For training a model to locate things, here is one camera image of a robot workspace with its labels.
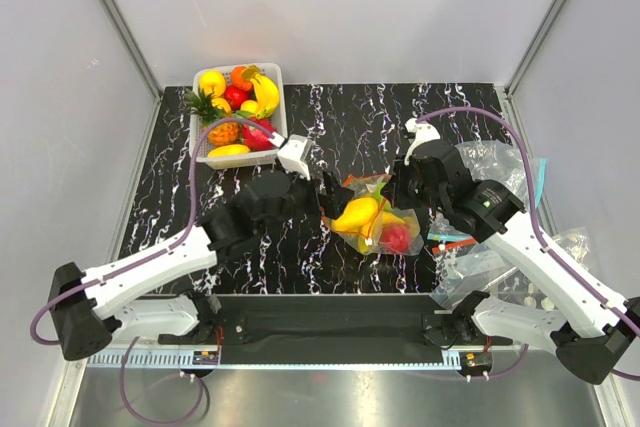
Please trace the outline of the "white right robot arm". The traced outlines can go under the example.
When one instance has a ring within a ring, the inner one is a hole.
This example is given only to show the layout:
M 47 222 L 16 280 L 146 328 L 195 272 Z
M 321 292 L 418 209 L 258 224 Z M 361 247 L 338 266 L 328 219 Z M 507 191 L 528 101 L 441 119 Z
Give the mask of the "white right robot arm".
M 574 376 L 601 384 L 639 335 L 639 301 L 586 271 L 543 230 L 533 210 L 495 180 L 477 181 L 441 139 L 416 143 L 393 163 L 383 196 L 400 209 L 430 207 L 499 254 L 553 302 L 543 312 L 474 291 L 452 313 L 466 343 L 511 339 L 556 356 Z

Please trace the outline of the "yellow banana bunch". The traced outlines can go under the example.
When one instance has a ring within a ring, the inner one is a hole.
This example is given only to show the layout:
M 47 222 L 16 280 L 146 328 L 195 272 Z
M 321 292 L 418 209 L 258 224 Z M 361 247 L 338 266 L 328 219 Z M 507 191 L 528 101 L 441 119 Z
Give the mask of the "yellow banana bunch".
M 356 232 L 342 232 L 341 235 L 361 254 L 391 253 L 380 243 L 382 230 L 388 224 L 404 224 L 411 233 L 410 218 L 401 218 L 392 212 L 382 210 Z

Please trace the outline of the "green apple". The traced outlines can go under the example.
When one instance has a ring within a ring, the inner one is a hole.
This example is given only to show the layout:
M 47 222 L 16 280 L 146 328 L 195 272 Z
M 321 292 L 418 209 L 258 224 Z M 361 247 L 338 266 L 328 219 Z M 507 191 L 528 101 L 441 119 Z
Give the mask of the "green apple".
M 381 203 L 384 198 L 381 191 L 385 186 L 385 181 L 377 182 L 376 184 L 371 183 L 367 185 L 367 190 L 372 198 L 374 198 L 378 203 Z

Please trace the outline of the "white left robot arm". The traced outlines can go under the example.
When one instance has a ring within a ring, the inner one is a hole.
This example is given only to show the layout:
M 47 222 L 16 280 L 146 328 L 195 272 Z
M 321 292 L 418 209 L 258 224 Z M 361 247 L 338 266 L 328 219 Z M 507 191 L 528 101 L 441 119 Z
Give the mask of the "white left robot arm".
M 298 214 L 335 219 L 353 196 L 329 173 L 321 180 L 308 180 L 267 171 L 231 200 L 161 243 L 85 271 L 73 262 L 59 267 L 49 300 L 64 359 L 88 358 L 116 338 L 146 338 L 164 345 L 216 341 L 221 328 L 217 300 L 194 292 L 151 298 L 149 292 L 243 257 L 257 248 L 268 228 Z

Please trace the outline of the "clear bag orange zipper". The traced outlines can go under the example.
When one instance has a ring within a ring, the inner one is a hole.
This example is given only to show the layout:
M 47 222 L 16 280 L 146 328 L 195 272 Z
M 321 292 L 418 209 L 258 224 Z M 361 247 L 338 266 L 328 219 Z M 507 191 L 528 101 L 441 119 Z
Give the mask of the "clear bag orange zipper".
M 354 197 L 337 220 L 323 218 L 323 224 L 359 254 L 416 256 L 424 246 L 414 209 L 393 207 L 381 193 L 388 174 L 356 177 L 350 175 L 343 186 Z

